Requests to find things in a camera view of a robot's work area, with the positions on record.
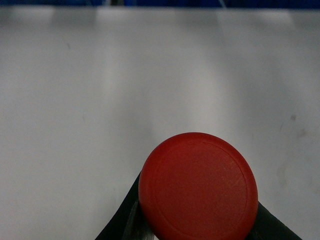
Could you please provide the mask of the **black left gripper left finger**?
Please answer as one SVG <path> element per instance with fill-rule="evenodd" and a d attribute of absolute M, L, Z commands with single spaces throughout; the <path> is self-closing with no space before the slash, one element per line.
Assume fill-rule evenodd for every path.
<path fill-rule="evenodd" d="M 138 176 L 118 210 L 95 238 L 96 240 L 153 240 L 155 234 L 150 229 L 141 210 Z"/>

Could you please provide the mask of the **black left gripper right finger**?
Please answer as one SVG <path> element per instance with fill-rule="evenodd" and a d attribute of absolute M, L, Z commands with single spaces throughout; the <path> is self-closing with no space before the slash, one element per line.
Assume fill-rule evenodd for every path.
<path fill-rule="evenodd" d="M 259 202 L 253 227 L 246 240 L 302 240 L 302 238 L 272 215 Z"/>

